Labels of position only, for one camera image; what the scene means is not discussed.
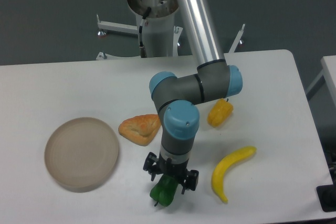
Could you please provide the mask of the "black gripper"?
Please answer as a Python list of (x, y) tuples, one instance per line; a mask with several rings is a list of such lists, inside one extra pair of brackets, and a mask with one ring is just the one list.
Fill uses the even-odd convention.
[(163, 174), (182, 182), (181, 194), (183, 195), (186, 190), (195, 191), (198, 184), (199, 171), (187, 170), (188, 162), (189, 160), (173, 164), (172, 161), (164, 159), (162, 155), (157, 158), (154, 153), (149, 152), (144, 161), (143, 170), (151, 175), (151, 181), (154, 181), (157, 174)]

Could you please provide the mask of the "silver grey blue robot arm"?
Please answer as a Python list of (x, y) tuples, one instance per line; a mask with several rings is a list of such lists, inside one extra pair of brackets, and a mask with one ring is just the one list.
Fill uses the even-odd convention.
[(198, 171), (188, 170), (190, 152), (199, 127), (197, 104), (240, 93), (243, 81), (236, 66), (228, 65), (217, 40), (207, 0), (128, 0), (137, 17), (140, 55), (167, 56), (173, 51), (173, 18), (182, 14), (196, 74), (178, 78), (171, 72), (157, 73), (150, 81), (151, 98), (163, 127), (159, 155), (150, 153), (144, 170), (161, 175), (154, 187), (195, 190)]

